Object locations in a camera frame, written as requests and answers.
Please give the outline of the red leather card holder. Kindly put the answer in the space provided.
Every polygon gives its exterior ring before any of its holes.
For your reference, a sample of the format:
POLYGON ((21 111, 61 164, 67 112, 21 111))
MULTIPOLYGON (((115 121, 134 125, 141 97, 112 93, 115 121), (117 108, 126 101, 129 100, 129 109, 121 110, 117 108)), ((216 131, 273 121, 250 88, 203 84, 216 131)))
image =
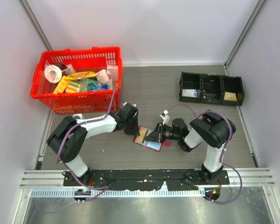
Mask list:
POLYGON ((145 141, 144 144, 139 144, 139 143, 134 142, 135 138, 136 138, 136 136, 134 136, 134 138, 133 138, 133 143, 141 145, 141 146, 146 147, 146 148, 149 148, 149 149, 154 150, 156 152, 160 152, 162 147, 171 146, 170 142, 158 143, 158 142, 145 141))

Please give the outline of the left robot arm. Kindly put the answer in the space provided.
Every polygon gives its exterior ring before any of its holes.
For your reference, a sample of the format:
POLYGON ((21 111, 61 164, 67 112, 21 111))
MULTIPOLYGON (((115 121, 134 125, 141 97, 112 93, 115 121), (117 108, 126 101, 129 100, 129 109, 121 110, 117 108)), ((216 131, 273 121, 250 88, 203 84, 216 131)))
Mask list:
POLYGON ((67 116, 49 136, 47 145, 73 172, 75 182, 85 186, 90 184, 91 170, 79 154, 84 141, 102 133, 121 130, 126 135, 139 135, 136 105, 124 103, 117 111, 92 119, 84 119, 81 114, 67 116))

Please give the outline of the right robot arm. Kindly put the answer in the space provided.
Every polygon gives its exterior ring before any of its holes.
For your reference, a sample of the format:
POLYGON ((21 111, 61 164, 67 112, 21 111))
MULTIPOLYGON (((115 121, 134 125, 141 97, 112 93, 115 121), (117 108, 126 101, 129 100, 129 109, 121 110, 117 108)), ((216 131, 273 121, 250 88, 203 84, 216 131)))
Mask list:
POLYGON ((203 112, 189 125, 190 129, 182 118, 173 119, 172 126, 158 123, 153 131, 145 135, 144 140, 157 143, 176 140, 184 152, 191 152, 205 141, 207 153, 198 180, 213 184, 223 170, 224 152, 236 132, 235 125, 223 115, 211 110, 203 112))

